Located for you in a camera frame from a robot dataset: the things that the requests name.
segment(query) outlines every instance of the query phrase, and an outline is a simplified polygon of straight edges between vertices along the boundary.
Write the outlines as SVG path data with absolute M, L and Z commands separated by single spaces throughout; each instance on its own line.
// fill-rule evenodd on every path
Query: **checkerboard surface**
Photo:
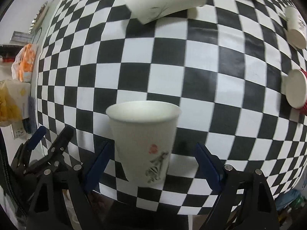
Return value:
M 142 25 L 124 0 L 61 0 L 38 65 L 44 150 L 71 125 L 64 157 L 83 163 L 112 139 L 108 106 L 166 101 L 182 114 L 165 182 L 135 186 L 115 151 L 96 191 L 147 210 L 207 214 L 217 194 L 193 156 L 198 141 L 237 170 L 261 169 L 274 198 L 289 191 L 305 167 L 307 119 L 281 94 L 281 79 L 306 70 L 307 51 L 287 43 L 288 4 L 208 0 Z M 238 191 L 233 209 L 241 199 Z

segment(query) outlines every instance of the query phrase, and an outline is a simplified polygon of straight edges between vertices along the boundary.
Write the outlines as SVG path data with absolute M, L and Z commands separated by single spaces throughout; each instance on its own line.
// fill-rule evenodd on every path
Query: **red stamp print on cup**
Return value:
M 158 146 L 155 144 L 152 144 L 149 149 L 149 154 L 156 154 L 156 153 L 158 153 Z

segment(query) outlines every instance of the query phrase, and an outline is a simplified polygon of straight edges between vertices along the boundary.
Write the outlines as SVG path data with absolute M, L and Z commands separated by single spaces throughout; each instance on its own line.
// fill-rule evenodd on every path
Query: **silver bolt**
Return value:
M 232 170 L 232 166 L 229 165 L 229 164 L 226 164 L 226 165 L 224 166 L 224 168 L 225 168 L 225 170 L 228 170 L 228 171 Z
M 78 170 L 80 170 L 82 168 L 82 166 L 80 165 L 80 164 L 76 164 L 75 166 L 74 166 L 74 170 L 75 171 L 78 171 Z
M 259 170 L 259 169 L 256 169 L 256 170 L 255 170 L 255 173 L 256 173 L 257 175 L 262 175 L 262 171 Z
M 50 169 L 47 169 L 44 171 L 44 175 L 49 175 L 51 173 L 51 170 Z

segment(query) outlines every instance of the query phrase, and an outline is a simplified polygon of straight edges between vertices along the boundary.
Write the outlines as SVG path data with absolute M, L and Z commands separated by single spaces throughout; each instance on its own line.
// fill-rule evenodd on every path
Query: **checkered tablecloth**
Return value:
M 127 181 L 115 151 L 96 191 L 153 211 L 207 214 L 217 198 L 193 156 L 196 142 L 237 170 L 261 169 L 276 198 L 306 163 L 307 119 L 281 94 L 307 51 L 286 41 L 280 16 L 290 0 L 208 0 L 142 25 L 124 0 L 61 0 L 38 65 L 37 120 L 50 147 L 65 125 L 64 153 L 83 163 L 112 138 L 105 110 L 160 100 L 182 115 L 166 180 L 151 188 Z M 242 191 L 234 208 L 242 199 Z

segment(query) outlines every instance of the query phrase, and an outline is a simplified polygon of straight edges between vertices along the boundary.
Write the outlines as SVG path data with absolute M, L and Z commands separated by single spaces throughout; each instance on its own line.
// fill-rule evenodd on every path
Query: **red paper cup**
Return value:
M 288 103 L 307 116 L 307 72 L 303 69 L 291 70 L 286 82 Z

